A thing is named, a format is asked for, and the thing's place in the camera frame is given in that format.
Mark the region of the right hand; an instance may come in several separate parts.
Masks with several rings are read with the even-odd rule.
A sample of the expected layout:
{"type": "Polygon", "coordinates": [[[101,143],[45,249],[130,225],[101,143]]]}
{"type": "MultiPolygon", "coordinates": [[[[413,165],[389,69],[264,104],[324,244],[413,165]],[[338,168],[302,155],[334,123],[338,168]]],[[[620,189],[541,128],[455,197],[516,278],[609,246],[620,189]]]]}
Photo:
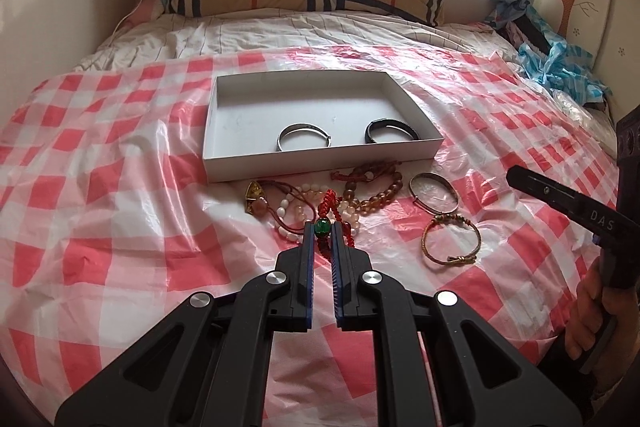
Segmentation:
{"type": "Polygon", "coordinates": [[[576,300],[565,326],[565,350],[572,360],[591,350],[602,329],[604,314],[616,321],[614,332],[603,349],[592,375],[594,394],[600,398],[612,390],[627,373],[639,351],[639,309],[632,288],[604,287],[600,262],[594,260],[576,288],[576,300]]]}

